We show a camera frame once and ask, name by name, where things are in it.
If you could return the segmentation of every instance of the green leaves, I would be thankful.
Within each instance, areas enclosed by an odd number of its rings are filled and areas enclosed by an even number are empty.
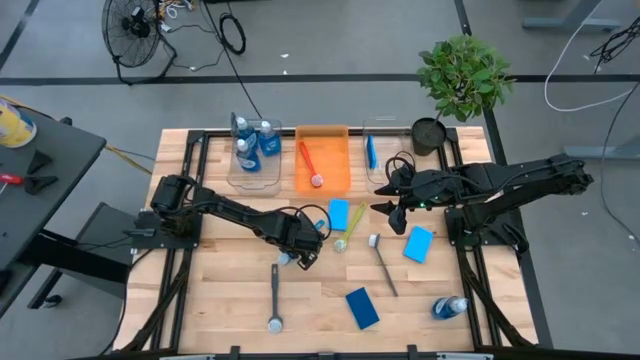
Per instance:
[[[426,66],[418,69],[420,86],[437,100],[436,110],[459,121],[505,102],[503,91],[513,91],[514,80],[504,72],[510,64],[479,39],[460,35],[421,51]]]

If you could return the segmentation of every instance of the gray floor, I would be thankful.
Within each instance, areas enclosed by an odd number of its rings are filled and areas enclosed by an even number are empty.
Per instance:
[[[566,14],[575,1],[466,1],[474,34],[495,45],[512,62],[513,73],[544,74],[553,66],[567,34],[524,31],[525,16]],[[0,4],[0,47],[27,7],[27,0]],[[635,0],[606,1],[598,16],[628,25],[640,9]],[[223,5],[212,6],[219,14]],[[460,33],[452,1],[423,0],[273,0],[234,3],[245,27],[247,53],[234,60],[243,75],[413,73],[417,52]],[[102,2],[41,0],[0,78],[113,77],[115,70],[100,33]],[[200,14],[180,13],[172,26],[204,24]],[[586,60],[608,38],[583,34],[567,52],[558,73],[593,71]],[[199,66],[213,61],[220,46],[210,34],[185,29],[170,37],[179,61]],[[638,73],[638,43],[603,73]],[[145,66],[127,69],[133,76],[156,73],[166,60],[162,49]],[[193,74],[173,69],[171,76],[231,75],[226,59],[218,67]],[[632,84],[553,84],[552,102],[571,107],[617,95]],[[411,121],[433,114],[434,103],[415,83],[272,83],[248,84],[265,117],[285,125],[335,123],[360,125],[377,115]],[[226,126],[235,111],[253,116],[237,84],[104,86],[5,86],[0,93],[55,117],[70,116],[75,126],[109,143],[153,155],[163,128]],[[638,134],[640,93],[622,112],[612,144]],[[542,84],[518,84],[505,106],[495,110],[510,162],[558,153],[565,145],[599,145],[619,102],[574,113],[548,108]],[[446,119],[448,125],[456,124]],[[474,119],[472,125],[482,125]],[[588,169],[596,178],[575,197],[549,197],[523,207],[523,216],[554,345],[640,353],[636,309],[640,283],[640,249],[604,212],[597,162]],[[613,211],[631,228],[640,192],[633,162],[606,165],[605,192]],[[135,213],[144,203],[149,177],[103,153],[48,228],[74,236],[100,201]],[[92,189],[99,188],[99,193]],[[121,301],[64,277],[55,292],[65,302],[52,310],[28,311],[26,302],[43,276],[40,270],[0,321],[3,358],[64,359],[89,356],[104,347],[114,331]]]

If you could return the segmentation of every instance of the black plant pot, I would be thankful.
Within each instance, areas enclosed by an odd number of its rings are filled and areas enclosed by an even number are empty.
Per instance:
[[[411,126],[411,142],[416,155],[426,156],[444,144],[447,129],[433,118],[422,118]]]

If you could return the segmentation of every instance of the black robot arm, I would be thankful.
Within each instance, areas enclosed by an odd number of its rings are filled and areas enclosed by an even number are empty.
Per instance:
[[[395,161],[402,167],[389,173]],[[386,163],[389,184],[375,191],[377,195],[398,196],[371,208],[389,216],[389,225],[397,234],[406,229],[406,210],[431,210],[436,206],[464,205],[465,230],[474,232],[500,214],[550,194],[576,195],[584,192],[593,178],[583,171],[584,162],[557,155],[545,160],[500,166],[474,163],[452,167],[449,171],[417,172],[404,158],[393,157]],[[487,201],[506,188],[518,187]]]
[[[191,189],[193,199],[185,206]],[[304,270],[316,261],[327,237],[315,229],[300,209],[290,207],[296,210],[293,215],[282,211],[287,208],[259,211],[218,195],[185,176],[169,175],[160,179],[151,208],[162,218],[163,230],[175,236],[186,235],[180,233],[189,231],[182,224],[187,223],[184,220],[192,214],[210,214],[249,228],[257,237],[277,246],[292,259],[298,259],[298,265]]]

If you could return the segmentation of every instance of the red handle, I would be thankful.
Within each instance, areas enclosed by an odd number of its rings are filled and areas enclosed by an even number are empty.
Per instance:
[[[304,157],[304,161],[307,162],[307,166],[309,170],[311,170],[311,175],[315,175],[316,171],[313,169],[313,164],[311,163],[311,157],[309,156],[309,152],[307,151],[307,147],[305,146],[303,141],[300,141],[300,151],[302,152],[302,157]]]
[[[0,174],[0,181],[6,182],[7,184],[20,185],[22,184],[22,178],[16,175],[9,174]]]

